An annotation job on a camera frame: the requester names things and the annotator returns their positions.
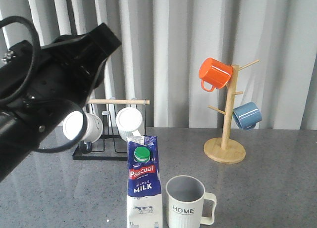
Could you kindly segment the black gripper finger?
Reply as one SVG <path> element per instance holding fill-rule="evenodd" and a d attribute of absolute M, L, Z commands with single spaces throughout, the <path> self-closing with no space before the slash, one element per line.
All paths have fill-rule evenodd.
<path fill-rule="evenodd" d="M 84 61 L 105 61 L 121 45 L 121 41 L 105 23 L 86 33 L 84 38 Z"/>

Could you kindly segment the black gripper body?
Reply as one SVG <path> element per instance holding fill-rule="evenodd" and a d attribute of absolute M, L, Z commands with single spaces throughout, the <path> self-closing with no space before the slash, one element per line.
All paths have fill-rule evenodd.
<path fill-rule="evenodd" d="M 2 144 L 39 144 L 103 78 L 105 61 L 84 61 L 84 35 L 63 35 L 39 51 L 37 70 L 18 97 L 0 107 Z"/>

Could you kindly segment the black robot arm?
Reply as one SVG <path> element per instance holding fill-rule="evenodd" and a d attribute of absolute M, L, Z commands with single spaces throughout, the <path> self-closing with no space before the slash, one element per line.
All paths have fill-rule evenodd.
<path fill-rule="evenodd" d="M 106 24 L 62 35 L 35 55 L 36 72 L 20 96 L 0 107 L 0 177 L 4 179 L 103 81 L 103 67 L 120 46 Z"/>

